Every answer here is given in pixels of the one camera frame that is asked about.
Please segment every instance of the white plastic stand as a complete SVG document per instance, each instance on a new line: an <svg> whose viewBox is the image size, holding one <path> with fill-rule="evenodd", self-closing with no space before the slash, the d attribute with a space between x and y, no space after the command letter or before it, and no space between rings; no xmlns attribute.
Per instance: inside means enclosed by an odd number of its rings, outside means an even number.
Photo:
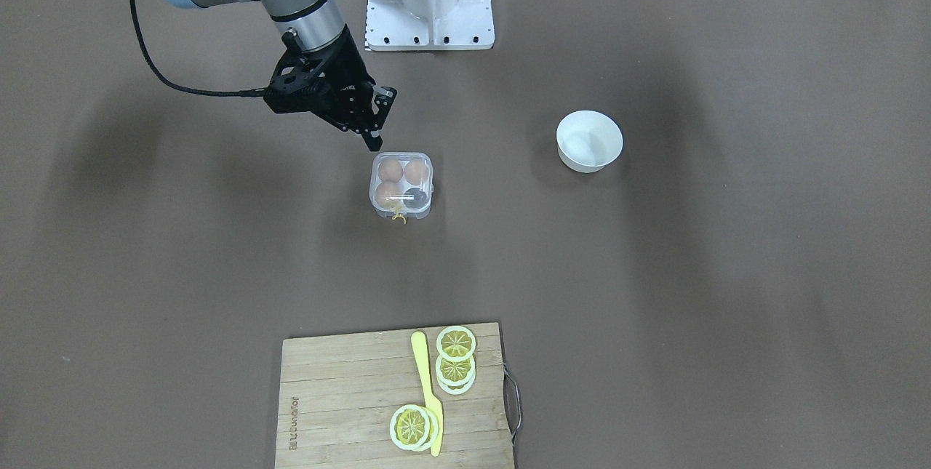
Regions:
<svg viewBox="0 0 931 469"><path fill-rule="evenodd" d="M492 0L369 0L365 41L372 51L489 49Z"/></svg>

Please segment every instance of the cutting board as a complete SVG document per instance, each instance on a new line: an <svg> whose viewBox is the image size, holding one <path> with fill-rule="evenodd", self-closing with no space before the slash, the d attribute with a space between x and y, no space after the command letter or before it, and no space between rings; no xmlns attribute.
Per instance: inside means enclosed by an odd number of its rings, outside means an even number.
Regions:
<svg viewBox="0 0 931 469"><path fill-rule="evenodd" d="M476 380L463 395L436 385L436 336L430 350L433 393L443 403L442 451L406 452L388 436L391 415L423 405L410 334L418 329L284 340L281 348L276 469L514 468L503 398L498 324L468 324L476 336Z"/></svg>

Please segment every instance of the lime slice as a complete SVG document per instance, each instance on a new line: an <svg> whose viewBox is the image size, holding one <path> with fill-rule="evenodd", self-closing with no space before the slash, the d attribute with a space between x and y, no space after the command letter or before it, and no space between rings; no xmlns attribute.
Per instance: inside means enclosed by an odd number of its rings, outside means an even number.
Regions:
<svg viewBox="0 0 931 469"><path fill-rule="evenodd" d="M422 446L413 449L416 452L424 452L425 450L432 448L433 442L436 441L436 436L439 434L439 419L436 418L436 414L434 414L430 409L426 409L426 407L423 407L423 410L425 410L426 415L430 417L430 437L428 440L426 440L426 442L423 442Z"/></svg>
<svg viewBox="0 0 931 469"><path fill-rule="evenodd" d="M430 417L421 406L400 406L391 417L391 441L404 450L420 448L430 433Z"/></svg>
<svg viewBox="0 0 931 469"><path fill-rule="evenodd" d="M475 383L475 376L473 376L468 382L465 383L465 385L461 387L450 387L443 382L439 382L439 388L444 390L445 393L449 393L450 395L462 395L462 393L472 389L473 383Z"/></svg>
<svg viewBox="0 0 931 469"><path fill-rule="evenodd" d="M436 357L436 381L449 387L466 385L475 376L475 357L469 356L459 362L449 362L442 356Z"/></svg>
<svg viewBox="0 0 931 469"><path fill-rule="evenodd" d="M449 362L459 362L475 353L475 335L462 326L449 326L439 331L436 350Z"/></svg>

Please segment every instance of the white cup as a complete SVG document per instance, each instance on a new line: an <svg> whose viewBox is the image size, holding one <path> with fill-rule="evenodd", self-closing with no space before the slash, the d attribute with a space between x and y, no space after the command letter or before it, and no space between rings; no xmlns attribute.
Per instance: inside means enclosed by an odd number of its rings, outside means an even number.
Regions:
<svg viewBox="0 0 931 469"><path fill-rule="evenodd" d="M620 156L624 135L615 121L598 111L575 111L559 122L556 147L572 171L594 173Z"/></svg>

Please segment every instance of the knife handle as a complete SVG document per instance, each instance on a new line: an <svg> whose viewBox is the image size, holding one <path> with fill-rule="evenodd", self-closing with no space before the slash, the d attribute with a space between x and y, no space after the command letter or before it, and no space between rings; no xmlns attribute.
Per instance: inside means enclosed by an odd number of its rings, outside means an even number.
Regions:
<svg viewBox="0 0 931 469"><path fill-rule="evenodd" d="M420 385L423 387L423 397L433 395L433 383L430 382L430 356L426 349L426 335L423 331L415 331L410 335L410 349L413 349L413 359L417 362L417 374L420 375Z"/></svg>

